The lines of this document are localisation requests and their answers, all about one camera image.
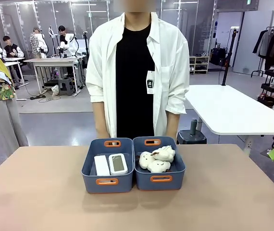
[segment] white plastic bag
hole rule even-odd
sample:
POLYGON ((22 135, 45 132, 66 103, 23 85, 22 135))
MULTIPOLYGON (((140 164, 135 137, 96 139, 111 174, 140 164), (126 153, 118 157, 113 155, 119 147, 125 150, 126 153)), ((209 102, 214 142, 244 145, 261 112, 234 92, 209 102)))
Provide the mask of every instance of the white plastic bag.
POLYGON ((59 86, 58 85, 55 85, 51 88, 52 90, 52 95, 53 96, 56 96, 56 95, 59 95, 59 86))

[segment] stuffed animal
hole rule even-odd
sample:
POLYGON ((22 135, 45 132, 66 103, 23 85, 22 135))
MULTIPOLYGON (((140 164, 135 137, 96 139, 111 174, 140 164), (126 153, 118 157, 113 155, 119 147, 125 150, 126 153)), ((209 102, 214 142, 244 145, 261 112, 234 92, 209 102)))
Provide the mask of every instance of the stuffed animal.
POLYGON ((139 165, 141 168, 147 169, 149 164, 151 164, 154 160, 155 158, 151 155, 151 153, 143 152, 139 158, 139 165))
POLYGON ((148 170, 152 173, 161 173, 170 169, 171 164, 167 161, 155 160, 149 164, 148 170))
POLYGON ((152 156, 157 160, 173 162, 175 151, 172 147, 164 146, 152 152, 152 156))

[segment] white button-up shirt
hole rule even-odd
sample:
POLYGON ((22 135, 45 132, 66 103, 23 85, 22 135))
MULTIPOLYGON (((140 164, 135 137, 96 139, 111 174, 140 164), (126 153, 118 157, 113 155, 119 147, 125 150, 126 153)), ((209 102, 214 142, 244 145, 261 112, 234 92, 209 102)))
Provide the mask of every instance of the white button-up shirt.
MULTIPOLYGON (((86 85, 92 103, 104 102, 106 127, 111 137, 117 137, 116 47, 122 39, 124 26, 125 14, 122 14, 99 26, 89 42, 86 85)), ((151 13, 147 46, 155 63, 153 128, 155 136, 162 136, 167 128, 166 111, 173 114, 186 113, 184 102, 189 87, 188 43, 176 26, 160 20, 156 13, 151 13)))

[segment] basket handle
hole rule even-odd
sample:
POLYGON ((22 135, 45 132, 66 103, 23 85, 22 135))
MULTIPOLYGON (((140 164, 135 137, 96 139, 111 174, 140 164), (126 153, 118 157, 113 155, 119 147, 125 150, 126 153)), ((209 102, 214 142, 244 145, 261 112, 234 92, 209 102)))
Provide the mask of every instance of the basket handle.
POLYGON ((145 140, 145 146, 159 146, 160 144, 161 144, 160 139, 146 139, 145 140))
POLYGON ((172 176, 151 176, 150 180, 153 183, 157 183, 157 182, 171 182, 172 181, 172 176))
POLYGON ((106 179, 97 179, 95 182, 97 185, 117 185, 119 183, 119 180, 117 178, 106 178, 106 179))
POLYGON ((104 146, 106 148, 121 147, 121 141, 105 141, 104 146))

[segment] blue plastic container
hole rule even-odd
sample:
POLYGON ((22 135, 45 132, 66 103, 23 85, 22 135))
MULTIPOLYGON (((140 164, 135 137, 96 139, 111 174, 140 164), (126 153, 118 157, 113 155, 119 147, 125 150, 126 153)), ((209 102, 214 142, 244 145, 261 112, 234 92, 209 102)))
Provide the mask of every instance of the blue plastic container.
POLYGON ((128 138, 111 138, 96 139, 91 142, 81 172, 88 193, 126 193, 132 189, 133 171, 134 155, 132 140, 128 138), (125 156, 128 173, 117 176, 97 176, 94 157, 97 155, 106 155, 108 163, 108 157, 118 153, 122 153, 125 156))
POLYGON ((133 139, 133 146, 137 187, 140 190, 177 190, 182 187, 186 167, 178 152, 175 141, 171 137, 137 137, 133 139), (174 161, 170 167, 171 172, 151 173, 147 169, 140 167, 139 159, 136 156, 142 152, 153 152, 167 145, 171 145, 172 149, 175 150, 174 161))

